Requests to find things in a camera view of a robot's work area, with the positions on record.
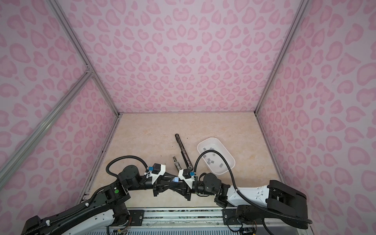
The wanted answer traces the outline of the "beige mini stapler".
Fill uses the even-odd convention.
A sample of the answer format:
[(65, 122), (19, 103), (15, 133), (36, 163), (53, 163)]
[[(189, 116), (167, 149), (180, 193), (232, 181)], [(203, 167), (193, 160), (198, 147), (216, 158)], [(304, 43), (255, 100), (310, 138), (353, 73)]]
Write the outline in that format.
[(174, 165), (175, 165), (177, 171), (180, 171), (182, 168), (181, 168), (179, 162), (177, 161), (177, 158), (175, 156), (173, 156), (172, 158), (173, 158), (173, 162), (174, 162)]

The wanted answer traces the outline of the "blue mini stapler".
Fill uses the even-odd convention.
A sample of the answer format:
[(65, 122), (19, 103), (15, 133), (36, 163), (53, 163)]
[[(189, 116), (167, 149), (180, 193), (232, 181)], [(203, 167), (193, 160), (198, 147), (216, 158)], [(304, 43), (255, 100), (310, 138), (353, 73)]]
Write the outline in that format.
[(174, 177), (172, 181), (175, 182), (175, 183), (178, 183), (179, 180), (180, 180), (180, 179), (179, 179), (178, 177)]

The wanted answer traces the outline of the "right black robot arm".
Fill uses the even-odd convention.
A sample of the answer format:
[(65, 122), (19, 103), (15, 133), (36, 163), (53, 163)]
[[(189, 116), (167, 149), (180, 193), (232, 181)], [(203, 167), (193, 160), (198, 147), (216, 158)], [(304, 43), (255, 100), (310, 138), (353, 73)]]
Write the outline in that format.
[(195, 178), (191, 186), (184, 180), (173, 180), (172, 191), (190, 200), (197, 196), (213, 196), (221, 208), (236, 207), (236, 217), (242, 222), (275, 218), (285, 224), (307, 229), (312, 221), (308, 218), (307, 197), (277, 180), (256, 188), (236, 188), (222, 183), (214, 174)]

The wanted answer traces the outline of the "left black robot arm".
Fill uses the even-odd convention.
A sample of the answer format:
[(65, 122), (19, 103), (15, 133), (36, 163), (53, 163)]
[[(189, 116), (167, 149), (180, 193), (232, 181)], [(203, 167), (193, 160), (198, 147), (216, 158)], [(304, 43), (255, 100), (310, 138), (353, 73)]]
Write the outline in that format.
[(142, 220), (142, 214), (130, 212), (125, 202), (130, 191), (152, 190), (154, 196), (172, 190), (182, 196), (190, 195), (191, 189), (179, 177), (163, 171), (163, 165), (155, 164), (140, 175), (135, 165), (129, 165), (115, 175), (116, 180), (96, 190), (84, 202), (56, 215), (28, 219), (24, 235), (78, 235), (103, 226), (125, 226)]

